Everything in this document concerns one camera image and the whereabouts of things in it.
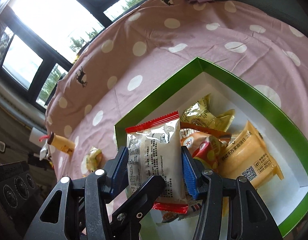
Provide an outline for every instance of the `blue gripper pad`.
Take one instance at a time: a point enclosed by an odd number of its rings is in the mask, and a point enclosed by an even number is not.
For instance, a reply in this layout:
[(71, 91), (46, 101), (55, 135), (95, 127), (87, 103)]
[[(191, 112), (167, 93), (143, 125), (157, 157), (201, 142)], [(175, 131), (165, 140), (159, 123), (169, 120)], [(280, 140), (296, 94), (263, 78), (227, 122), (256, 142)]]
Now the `blue gripper pad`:
[(196, 168), (195, 162), (187, 150), (186, 146), (182, 146), (182, 162), (183, 162), (183, 177), (187, 187), (187, 191), (194, 199), (198, 198), (198, 175), (194, 168)]
[(112, 199), (114, 199), (118, 194), (122, 192), (122, 190), (124, 190), (128, 186), (128, 180), (124, 178), (127, 176), (127, 172), (125, 172), (125, 170), (127, 168), (128, 162), (128, 148), (120, 147), (116, 158), (114, 162), (117, 162), (117, 165), (115, 166), (115, 170), (113, 171), (113, 175), (111, 178), (112, 184), (110, 196)]

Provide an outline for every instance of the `white snack package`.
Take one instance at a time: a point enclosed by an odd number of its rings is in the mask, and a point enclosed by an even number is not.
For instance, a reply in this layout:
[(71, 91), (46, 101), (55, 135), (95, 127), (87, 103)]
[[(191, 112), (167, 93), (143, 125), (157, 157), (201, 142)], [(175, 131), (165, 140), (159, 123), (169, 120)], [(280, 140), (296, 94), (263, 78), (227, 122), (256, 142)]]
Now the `white snack package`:
[(134, 193), (149, 177), (165, 180), (164, 192), (153, 208), (186, 213), (178, 112), (126, 129), (129, 150), (128, 182)]

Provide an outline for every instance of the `red serrated edge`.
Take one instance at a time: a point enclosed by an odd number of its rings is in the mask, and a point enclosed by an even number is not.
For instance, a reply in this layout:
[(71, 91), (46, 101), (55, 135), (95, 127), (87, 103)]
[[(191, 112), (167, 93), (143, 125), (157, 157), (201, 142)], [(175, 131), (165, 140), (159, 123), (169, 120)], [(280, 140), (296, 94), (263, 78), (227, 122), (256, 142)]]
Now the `red serrated edge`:
[(149, 129), (149, 128), (152, 128), (154, 126), (173, 121), (173, 120), (175, 120), (179, 117), (180, 117), (180, 115), (178, 114), (177, 111), (175, 111), (175, 112), (172, 112), (170, 114), (164, 115), (162, 117), (153, 119), (151, 121), (148, 121), (148, 122), (136, 125), (136, 126), (128, 127), (128, 128), (125, 129), (125, 131), (126, 131), (126, 133), (143, 131), (145, 129)]
[(186, 204), (173, 204), (173, 203), (157, 203), (154, 202), (153, 208), (161, 211), (175, 212), (179, 214), (186, 214), (188, 205)]

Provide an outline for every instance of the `window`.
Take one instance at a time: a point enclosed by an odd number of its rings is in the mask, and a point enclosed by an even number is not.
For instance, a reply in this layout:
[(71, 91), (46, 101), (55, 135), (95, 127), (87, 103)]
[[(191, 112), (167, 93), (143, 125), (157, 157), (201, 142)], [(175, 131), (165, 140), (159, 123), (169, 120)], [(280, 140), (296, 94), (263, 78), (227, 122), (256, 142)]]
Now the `window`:
[(121, 14), (129, 10), (134, 5), (142, 2), (144, 0), (119, 0), (117, 3), (112, 5), (110, 8), (108, 8), (106, 11), (104, 11), (104, 14), (114, 21), (117, 17), (119, 17)]
[(50, 75), (46, 79), (39, 96), (36, 99), (36, 102), (40, 105), (46, 108), (46, 101), (48, 100), (49, 96), (51, 95), (51, 92), (55, 88), (57, 82), (63, 78), (68, 72), (62, 68), (59, 64), (56, 64), (54, 68), (52, 69)]
[(76, 0), (12, 0), (9, 6), (22, 22), (70, 62), (104, 29)]
[(42, 59), (18, 36), (14, 36), (3, 61), (3, 69), (26, 89), (42, 63)]

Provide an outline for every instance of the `cardboard box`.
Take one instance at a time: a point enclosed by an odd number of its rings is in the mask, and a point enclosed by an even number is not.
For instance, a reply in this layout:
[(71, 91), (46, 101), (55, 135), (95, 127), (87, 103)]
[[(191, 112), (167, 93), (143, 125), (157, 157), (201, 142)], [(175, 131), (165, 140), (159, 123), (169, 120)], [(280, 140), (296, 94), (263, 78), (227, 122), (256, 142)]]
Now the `cardboard box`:
[[(126, 145), (126, 127), (175, 110), (182, 114), (188, 106), (209, 93), (213, 114), (235, 109), (229, 132), (242, 130), (250, 120), (278, 162), (284, 180), (275, 176), (260, 187), (258, 193), (285, 236), (308, 211), (308, 141), (280, 108), (227, 70), (201, 58), (191, 61), (115, 125), (118, 146)], [(157, 227), (160, 219), (160, 212), (152, 210), (142, 220), (143, 240), (192, 239), (198, 216)], [(226, 239), (226, 219), (223, 222), (220, 239)]]

